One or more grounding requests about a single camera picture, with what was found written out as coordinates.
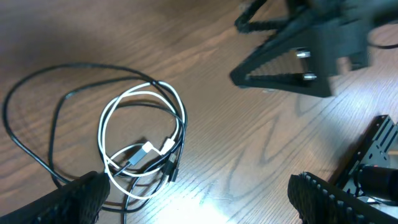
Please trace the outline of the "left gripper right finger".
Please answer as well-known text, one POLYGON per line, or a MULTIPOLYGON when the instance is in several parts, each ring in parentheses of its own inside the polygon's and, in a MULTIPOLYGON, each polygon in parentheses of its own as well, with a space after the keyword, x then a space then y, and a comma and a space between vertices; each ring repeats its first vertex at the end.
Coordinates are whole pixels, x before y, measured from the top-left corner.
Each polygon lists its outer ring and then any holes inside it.
POLYGON ((303 223, 397 224, 397 219, 310 172, 291 175, 287 195, 303 223))

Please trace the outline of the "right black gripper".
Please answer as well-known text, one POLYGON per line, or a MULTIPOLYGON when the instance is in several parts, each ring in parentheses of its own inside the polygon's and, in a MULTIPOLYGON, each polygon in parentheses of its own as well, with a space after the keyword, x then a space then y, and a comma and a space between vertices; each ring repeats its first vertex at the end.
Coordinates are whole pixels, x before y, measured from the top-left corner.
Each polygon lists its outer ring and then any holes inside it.
POLYGON ((252 21, 266 2, 253 1, 234 22, 243 34, 276 31, 231 71, 231 81, 240 88, 329 97, 329 77, 338 74, 339 58, 347 57, 351 69, 359 70, 369 66, 369 46, 397 48, 368 40, 373 29, 397 20, 397 0, 307 1, 313 21, 299 19, 298 0, 286 0, 286 19, 252 21))

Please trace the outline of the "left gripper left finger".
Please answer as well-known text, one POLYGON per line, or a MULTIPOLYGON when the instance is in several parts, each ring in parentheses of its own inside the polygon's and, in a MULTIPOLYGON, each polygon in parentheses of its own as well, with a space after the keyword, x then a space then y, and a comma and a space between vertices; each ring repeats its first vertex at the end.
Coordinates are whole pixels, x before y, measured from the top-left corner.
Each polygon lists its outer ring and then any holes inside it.
POLYGON ((1 224, 93 224, 110 193, 108 175, 91 171, 1 217, 1 224))

